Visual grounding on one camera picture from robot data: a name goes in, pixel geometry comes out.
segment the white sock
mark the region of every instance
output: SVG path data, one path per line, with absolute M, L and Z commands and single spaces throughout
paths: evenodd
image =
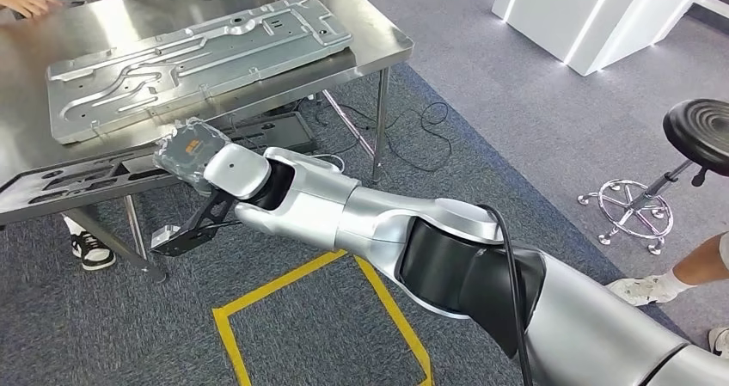
M 64 221 L 66 222 L 66 225 L 69 228 L 69 232 L 74 236 L 79 236 L 81 233 L 86 231 L 82 226 L 76 224 L 75 221 L 71 220 L 70 218 L 64 216 Z
M 676 277 L 676 274 L 673 273 L 673 269 L 660 276 L 658 284 L 661 285 L 666 292 L 675 294 L 695 287 L 695 285 L 687 285 L 683 281 L 679 280 L 678 277 Z

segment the chrome stool base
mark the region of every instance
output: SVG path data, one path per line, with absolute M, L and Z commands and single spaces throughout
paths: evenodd
M 665 236 L 673 228 L 673 211 L 660 194 L 676 182 L 678 174 L 691 164 L 692 162 L 687 160 L 670 173 L 665 173 L 650 186 L 631 180 L 612 180 L 604 183 L 596 193 L 578 196 L 577 201 L 581 205 L 589 205 L 590 199 L 596 199 L 600 211 L 613 225 L 608 233 L 597 236 L 600 244 L 609 246 L 610 239 L 622 231 L 629 236 L 649 240 L 648 252 L 654 255 L 661 254 L 665 245 Z M 616 193 L 622 190 L 624 198 L 607 195 L 608 189 Z M 634 196 L 633 192 L 636 190 L 640 190 L 640 194 Z M 609 211 L 608 206 L 618 207 L 620 217 L 615 215 L 616 210 Z M 648 213 L 654 219 L 653 221 L 648 218 Z M 638 223 L 628 225 L 627 221 L 630 218 L 637 219 Z M 660 224 L 654 223 L 655 220 L 659 220 Z

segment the table leg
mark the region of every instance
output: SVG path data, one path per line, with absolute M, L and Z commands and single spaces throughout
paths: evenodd
M 139 227 L 137 210 L 134 209 L 134 200 L 132 200 L 131 195 L 124 197 L 124 207 L 126 208 L 126 219 L 129 220 L 129 225 L 132 227 L 132 235 L 134 236 L 134 245 L 136 246 L 137 254 L 147 260 L 147 250 L 144 248 L 142 229 Z
M 364 151 L 370 155 L 371 158 L 375 158 L 375 151 L 372 149 L 370 144 L 365 140 L 365 137 L 362 137 L 362 134 L 359 133 L 357 130 L 357 127 L 354 125 L 354 123 L 349 119 L 349 117 L 346 116 L 346 113 L 343 109 L 341 109 L 340 104 L 337 103 L 337 101 L 334 100 L 334 97 L 329 93 L 327 90 L 322 91 L 322 95 L 324 95 L 324 98 L 327 99 L 329 102 L 329 105 L 332 106 L 332 109 L 339 115 L 342 122 L 344 122 L 344 125 L 349 130 L 349 132 L 352 133 L 352 135 L 359 141 L 359 145 L 362 145 L 362 148 Z
M 389 68 L 380 71 L 380 87 L 377 91 L 377 132 L 375 136 L 375 155 L 372 162 L 372 180 L 378 182 L 382 179 L 382 159 L 387 143 L 385 127 L 387 126 L 387 96 L 389 91 Z
M 165 272 L 139 256 L 139 254 L 135 253 L 117 236 L 106 231 L 82 208 L 74 208 L 66 211 L 64 214 L 104 242 L 112 251 L 129 261 L 133 266 L 140 268 L 145 273 L 149 273 L 156 282 L 163 282 L 167 278 Z

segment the wire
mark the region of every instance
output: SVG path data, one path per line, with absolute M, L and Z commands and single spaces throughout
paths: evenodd
M 336 156 L 334 153 L 332 153 L 332 154 L 316 154 L 316 155 L 313 155 L 312 157 L 319 158 L 320 160 L 323 160 L 323 157 L 325 157 L 325 156 L 326 157 L 329 157 L 329 158 L 333 158 L 333 159 L 339 161 L 340 164 L 341 164 L 341 166 L 340 167 L 337 167 L 337 168 L 339 169 L 339 171 L 341 173 L 344 172 L 344 168 L 346 167 L 346 164 L 344 163 L 344 160 L 341 159 L 340 156 Z
M 342 107 L 342 108 L 349 109 L 352 112 L 354 112 L 355 114 L 359 115 L 360 117 L 365 118 L 365 119 L 367 119 L 367 120 L 369 120 L 369 121 L 371 121 L 373 123 L 377 123 L 377 119 L 371 117 L 370 115 L 367 115 L 365 113 L 360 112 L 355 107 L 351 107 L 351 106 L 345 105 L 345 104 L 339 104 L 339 106 Z M 428 119 L 426 117 L 426 113 L 429 110 L 431 110 L 432 108 L 436 107 L 436 106 L 442 106 L 442 107 L 444 107 L 445 112 L 443 113 L 443 116 L 441 118 L 435 119 L 435 120 Z M 327 104 L 324 107 L 320 107 L 314 113 L 314 119 L 316 120 L 316 122 L 318 122 L 322 126 L 328 126 L 328 123 L 326 121 L 322 121 L 322 119 L 320 118 L 320 114 L 322 113 L 322 111 L 325 110 L 325 109 L 327 109 L 327 108 L 334 108 L 334 107 L 331 104 Z M 451 108 L 450 105 L 448 105 L 447 103 L 442 102 L 442 101 L 437 101 L 437 102 L 433 102 L 432 104 L 430 104 L 427 107 L 425 107 L 425 109 L 423 109 L 423 111 L 421 113 L 417 113 L 417 112 L 415 112 L 413 110 L 410 110 L 410 112 L 414 113 L 415 115 L 417 115 L 419 117 L 419 119 L 420 119 L 420 128 L 423 131 L 425 131 L 425 132 L 433 135 L 433 137 L 436 137 L 436 138 L 439 138 L 439 139 L 443 140 L 446 143 L 446 145 L 448 146 L 448 153 L 447 153 L 447 155 L 440 162 L 436 163 L 435 165 L 433 165 L 431 167 L 424 167 L 424 166 L 419 165 L 418 163 L 413 162 L 412 160 L 406 158 L 404 155 L 402 155 L 402 153 L 398 149 L 396 149 L 396 147 L 394 146 L 394 141 L 392 140 L 392 138 L 390 137 L 390 135 L 387 133 L 387 130 L 389 128 L 391 128 L 392 126 L 394 126 L 400 120 L 400 118 L 402 117 L 403 113 L 401 113 L 400 115 L 398 115 L 397 117 L 395 117 L 395 119 L 391 123 L 389 123 L 389 125 L 385 126 L 385 141 L 387 142 L 387 145 L 388 145 L 389 150 L 393 154 L 395 154 L 396 157 L 398 157 L 400 160 L 402 160 L 404 163 L 406 163 L 410 167 L 413 167 L 413 168 L 418 169 L 420 171 L 425 171 L 427 173 L 434 173 L 434 172 L 440 170 L 441 168 L 445 167 L 445 165 L 448 164 L 448 161 L 450 160 L 450 157 L 453 155 L 453 143 L 447 137 L 445 137 L 444 135 L 439 134 L 439 133 L 433 131 L 431 129 L 431 127 L 438 126 L 438 125 L 444 123 L 448 119 L 448 116 L 450 115 L 450 110 L 452 110 L 452 109 L 453 108 Z M 357 121 L 354 121 L 354 126 L 357 127 L 357 128 L 359 128 L 359 129 L 364 129 L 364 130 L 370 130 L 372 128 L 371 126 L 358 125 Z M 354 148 L 355 146 L 357 146 L 358 140 L 359 140 L 359 138 L 356 138 L 355 142 L 352 145 L 346 147 L 344 150 L 338 150 L 338 151 L 332 152 L 332 154 L 340 154 L 342 152 L 351 150 L 352 148 Z
M 512 287 L 512 306 L 514 308 L 514 318 L 517 325 L 517 351 L 519 353 L 519 365 L 522 369 L 522 381 L 525 386 L 532 386 L 531 367 L 529 365 L 529 354 L 526 350 L 526 340 L 524 339 L 524 319 L 521 310 L 522 293 L 519 290 L 517 277 L 517 262 L 514 260 L 514 249 L 512 248 L 512 239 L 509 237 L 509 231 L 506 229 L 506 222 L 501 217 L 499 210 L 486 204 L 477 204 L 480 208 L 490 212 L 496 217 L 496 223 L 501 229 L 501 237 L 504 239 L 504 251 L 506 251 L 506 262 L 509 265 L 509 283 Z
M 303 100 L 305 100 L 305 99 L 306 99 L 306 98 L 302 98 L 302 99 L 298 100 L 298 101 L 297 101 L 297 105 L 295 105 L 295 106 L 294 106 L 294 109 L 292 109 L 292 110 L 291 110 L 291 111 L 289 111 L 289 112 L 290 112 L 290 113 L 295 113 L 296 111 L 298 111 L 298 108 L 299 108 L 299 107 L 301 107 L 301 103 L 302 103 L 302 102 L 303 102 Z
M 222 229 L 223 227 L 229 227 L 231 225 L 241 225 L 242 223 L 238 220 L 225 221 L 218 224 L 208 224 L 202 227 L 198 227 L 198 230 L 210 230 L 210 229 Z

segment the white display stand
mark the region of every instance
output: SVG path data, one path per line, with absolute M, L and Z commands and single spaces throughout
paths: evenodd
M 495 0 L 493 12 L 580 75 L 662 40 L 694 0 Z

